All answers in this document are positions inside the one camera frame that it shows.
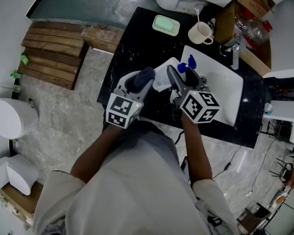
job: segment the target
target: soap bar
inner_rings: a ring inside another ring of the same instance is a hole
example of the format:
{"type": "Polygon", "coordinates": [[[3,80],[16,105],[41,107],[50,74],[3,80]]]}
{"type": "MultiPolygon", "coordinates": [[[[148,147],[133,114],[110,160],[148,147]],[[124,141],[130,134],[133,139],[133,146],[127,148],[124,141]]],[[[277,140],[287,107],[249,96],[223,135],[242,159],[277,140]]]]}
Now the soap bar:
{"type": "Polygon", "coordinates": [[[180,23],[171,18],[157,15],[153,21],[152,28],[168,35],[176,36],[180,29],[180,23]]]}

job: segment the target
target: marble floor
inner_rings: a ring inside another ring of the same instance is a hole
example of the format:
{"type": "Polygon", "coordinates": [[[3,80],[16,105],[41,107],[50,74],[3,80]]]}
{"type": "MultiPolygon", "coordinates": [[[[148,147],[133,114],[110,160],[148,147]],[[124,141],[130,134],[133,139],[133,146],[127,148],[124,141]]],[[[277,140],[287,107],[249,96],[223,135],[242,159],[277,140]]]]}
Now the marble floor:
{"type": "MultiPolygon", "coordinates": [[[[38,167],[40,183],[45,182],[52,170],[69,172],[75,160],[100,135],[103,108],[96,100],[111,59],[111,54],[90,49],[74,91],[23,76],[20,100],[32,98],[39,113],[39,124],[18,139],[15,147],[38,167]]],[[[174,141],[181,132],[175,127],[155,124],[174,141]]],[[[215,178],[235,217],[256,202],[269,206],[276,191],[282,187],[280,180],[271,177],[269,170],[279,171],[275,158],[286,157],[286,143],[264,134],[259,136],[254,149],[205,136],[203,143],[213,175],[223,171],[237,152],[231,167],[215,178]]],[[[176,147],[182,162],[186,155],[183,135],[176,147]]]]}

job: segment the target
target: cup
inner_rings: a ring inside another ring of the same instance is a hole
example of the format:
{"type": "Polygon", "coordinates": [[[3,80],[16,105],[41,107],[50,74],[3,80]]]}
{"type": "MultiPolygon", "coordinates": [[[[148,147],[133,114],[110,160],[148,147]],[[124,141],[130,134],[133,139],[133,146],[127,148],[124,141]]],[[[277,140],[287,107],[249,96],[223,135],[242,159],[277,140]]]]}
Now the cup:
{"type": "Polygon", "coordinates": [[[194,44],[206,44],[210,45],[214,41],[213,38],[211,37],[212,31],[211,28],[209,27],[208,24],[204,22],[198,22],[196,23],[188,32],[188,37],[189,39],[194,43],[194,44]],[[205,42],[205,40],[209,38],[211,41],[210,42],[205,42]]]}

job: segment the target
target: cardboard box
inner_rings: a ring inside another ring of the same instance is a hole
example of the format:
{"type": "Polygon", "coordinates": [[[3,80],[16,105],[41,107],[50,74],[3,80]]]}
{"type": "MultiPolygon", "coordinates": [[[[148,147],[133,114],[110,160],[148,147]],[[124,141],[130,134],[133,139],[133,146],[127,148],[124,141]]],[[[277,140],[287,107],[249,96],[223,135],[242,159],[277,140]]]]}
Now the cardboard box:
{"type": "Polygon", "coordinates": [[[9,201],[19,213],[33,219],[43,187],[42,184],[35,182],[31,189],[30,196],[25,196],[8,183],[2,187],[0,194],[9,201]]]}
{"type": "Polygon", "coordinates": [[[262,19],[275,6],[272,0],[237,0],[256,18],[262,19]]]}
{"type": "MultiPolygon", "coordinates": [[[[221,45],[234,40],[235,15],[239,11],[240,5],[233,1],[216,16],[215,40],[221,45]]],[[[240,58],[261,76],[271,72],[270,40],[253,51],[246,49],[243,53],[240,52],[240,58]]]]}

